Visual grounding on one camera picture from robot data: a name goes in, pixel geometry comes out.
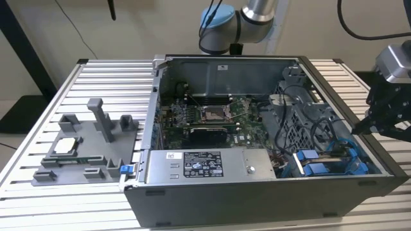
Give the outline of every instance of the white label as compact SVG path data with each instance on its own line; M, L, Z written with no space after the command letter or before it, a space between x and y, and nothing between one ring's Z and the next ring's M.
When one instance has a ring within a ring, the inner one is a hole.
M183 153L167 153L167 159L182 159Z
M228 70L228 65L219 65L218 66L219 71L227 71Z

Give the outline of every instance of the black pole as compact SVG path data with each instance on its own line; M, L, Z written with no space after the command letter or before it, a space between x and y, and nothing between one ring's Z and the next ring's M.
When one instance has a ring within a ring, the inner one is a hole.
M58 90L6 0L0 0L0 29L50 102Z

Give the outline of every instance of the black stand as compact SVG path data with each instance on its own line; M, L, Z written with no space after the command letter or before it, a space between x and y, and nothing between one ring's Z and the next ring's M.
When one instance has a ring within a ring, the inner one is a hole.
M0 133L28 133L58 90L6 0L0 0L0 29L43 94L19 99L0 120Z
M0 133L27 134L48 105L42 95L24 95L0 120Z

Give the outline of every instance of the motherboard chip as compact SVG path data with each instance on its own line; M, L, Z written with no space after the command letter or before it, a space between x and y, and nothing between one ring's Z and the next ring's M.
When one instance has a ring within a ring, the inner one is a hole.
M227 141L226 128L192 128L188 135L192 144L215 145Z
M204 107L203 118L210 120L224 120L224 109L222 107Z

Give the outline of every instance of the motherboard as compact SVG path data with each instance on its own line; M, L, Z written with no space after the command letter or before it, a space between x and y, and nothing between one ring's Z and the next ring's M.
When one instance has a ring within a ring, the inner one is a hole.
M272 150L259 116L260 103L251 96L214 100L187 97L162 106L164 149L230 148Z

